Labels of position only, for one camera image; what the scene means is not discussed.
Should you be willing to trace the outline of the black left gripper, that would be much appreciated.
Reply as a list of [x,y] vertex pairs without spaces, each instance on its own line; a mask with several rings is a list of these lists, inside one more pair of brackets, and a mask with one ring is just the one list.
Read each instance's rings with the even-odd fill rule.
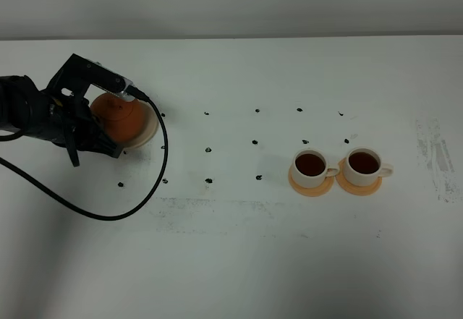
[[71,55],[42,91],[54,102],[61,133],[52,143],[66,148],[74,167],[80,165],[80,151],[118,158],[122,146],[106,133],[102,120],[90,110],[85,97],[90,84],[90,60]]

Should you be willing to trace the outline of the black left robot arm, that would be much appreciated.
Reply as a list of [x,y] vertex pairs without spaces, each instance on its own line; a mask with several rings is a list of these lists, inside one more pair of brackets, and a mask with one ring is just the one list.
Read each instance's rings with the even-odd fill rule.
[[104,131],[85,98],[92,85],[118,98],[126,98],[131,80],[98,63],[71,55],[47,87],[37,89],[26,75],[1,78],[2,141],[27,136],[49,141],[68,152],[78,167],[78,153],[87,151],[116,158],[122,147]]

